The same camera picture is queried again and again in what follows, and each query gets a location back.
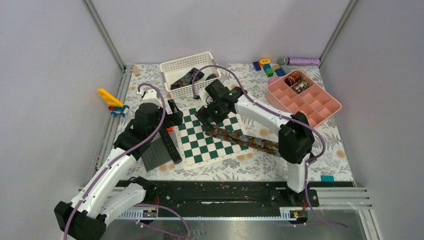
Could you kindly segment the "brown floral tie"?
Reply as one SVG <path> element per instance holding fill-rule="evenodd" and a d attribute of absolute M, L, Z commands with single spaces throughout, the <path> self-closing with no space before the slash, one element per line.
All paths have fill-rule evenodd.
<path fill-rule="evenodd" d="M 281 154 L 279 153 L 279 144 L 274 141 L 270 141 L 267 139 L 262 139 L 254 136 L 245 135 L 243 133 L 239 133 L 235 130 L 226 130 L 223 128 L 216 127 L 212 131 L 205 131 L 204 132 L 207 136 L 217 138 L 222 141 L 227 141 L 230 143 L 234 143 L 236 145 L 245 146 L 254 148 L 256 150 L 278 156 L 280 157 Z"/>

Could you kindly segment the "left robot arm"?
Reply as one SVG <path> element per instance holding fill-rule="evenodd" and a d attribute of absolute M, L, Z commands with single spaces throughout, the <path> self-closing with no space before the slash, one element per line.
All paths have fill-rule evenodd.
<path fill-rule="evenodd" d="M 183 112 L 173 99 L 155 89 L 142 94 L 142 101 L 124 131 L 118 135 L 103 165 L 87 185 L 69 202 L 60 201 L 54 214 L 63 239 L 100 240 L 107 227 L 132 206 L 155 200 L 153 184 L 137 177 L 129 186 L 109 198 L 121 177 L 150 148 L 161 130 L 180 125 Z"/>

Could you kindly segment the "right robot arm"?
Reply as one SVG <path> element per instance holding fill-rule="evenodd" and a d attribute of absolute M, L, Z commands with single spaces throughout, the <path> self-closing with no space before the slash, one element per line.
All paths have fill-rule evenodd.
<path fill-rule="evenodd" d="M 194 98 L 202 101 L 202 107 L 195 116 L 208 135 L 264 152 L 271 148 L 287 162 L 287 201 L 293 206 L 299 206 L 307 199 L 306 161 L 311 156 L 315 139 L 303 113 L 280 111 L 255 99 L 240 87 L 229 89 L 218 79 L 195 93 Z M 220 130 L 218 124 L 230 113 L 248 117 L 268 128 L 277 136 L 278 142 L 267 143 L 263 139 L 242 135 L 233 130 Z"/>

